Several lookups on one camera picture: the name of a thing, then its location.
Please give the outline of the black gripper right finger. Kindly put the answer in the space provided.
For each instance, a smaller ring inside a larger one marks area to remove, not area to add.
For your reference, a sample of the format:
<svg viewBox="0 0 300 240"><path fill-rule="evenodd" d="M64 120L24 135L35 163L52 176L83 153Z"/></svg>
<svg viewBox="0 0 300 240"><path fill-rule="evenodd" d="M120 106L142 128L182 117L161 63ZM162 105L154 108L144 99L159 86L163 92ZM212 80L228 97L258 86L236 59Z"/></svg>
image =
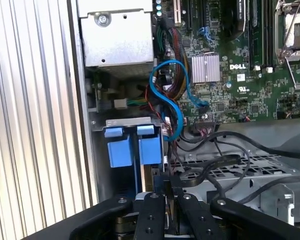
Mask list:
<svg viewBox="0 0 300 240"><path fill-rule="evenodd" d="M214 218L217 216L234 225L248 240L300 240L300 228L226 198L218 181L212 179L212 183L220 198L202 206L193 194L186 196L183 191L185 184L178 176L171 177L173 194L195 239L224 239Z"/></svg>

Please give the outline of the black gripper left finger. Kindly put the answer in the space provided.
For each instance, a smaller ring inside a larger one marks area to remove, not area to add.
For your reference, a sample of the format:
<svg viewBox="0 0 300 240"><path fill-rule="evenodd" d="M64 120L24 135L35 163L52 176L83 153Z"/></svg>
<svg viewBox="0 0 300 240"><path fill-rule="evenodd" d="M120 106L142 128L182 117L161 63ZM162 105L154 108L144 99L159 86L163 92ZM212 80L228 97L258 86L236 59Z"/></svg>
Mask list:
<svg viewBox="0 0 300 240"><path fill-rule="evenodd" d="M119 219L136 222L130 232L135 240L162 240L165 237L166 193L170 180L155 178L155 191L142 192L135 199L115 196L82 212L27 236L28 240L114 240L127 233Z"/></svg>

